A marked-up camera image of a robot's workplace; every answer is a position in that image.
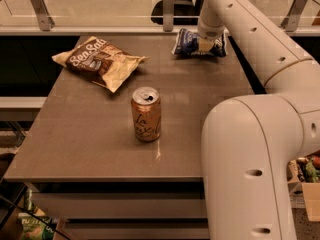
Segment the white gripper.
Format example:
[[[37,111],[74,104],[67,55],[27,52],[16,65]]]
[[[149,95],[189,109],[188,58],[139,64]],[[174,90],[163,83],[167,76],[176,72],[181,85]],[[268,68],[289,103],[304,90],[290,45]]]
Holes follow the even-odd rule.
[[[216,12],[204,3],[200,10],[197,28],[202,37],[198,41],[199,51],[209,52],[214,47],[213,40],[222,35],[225,26]]]

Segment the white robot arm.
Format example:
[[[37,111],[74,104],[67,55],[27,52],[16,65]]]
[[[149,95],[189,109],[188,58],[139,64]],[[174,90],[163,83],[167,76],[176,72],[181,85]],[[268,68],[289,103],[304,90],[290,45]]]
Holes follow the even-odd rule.
[[[221,27],[266,92],[227,99],[205,119],[210,240],[297,240],[287,165],[319,148],[320,66],[249,0],[204,0],[199,33]]]

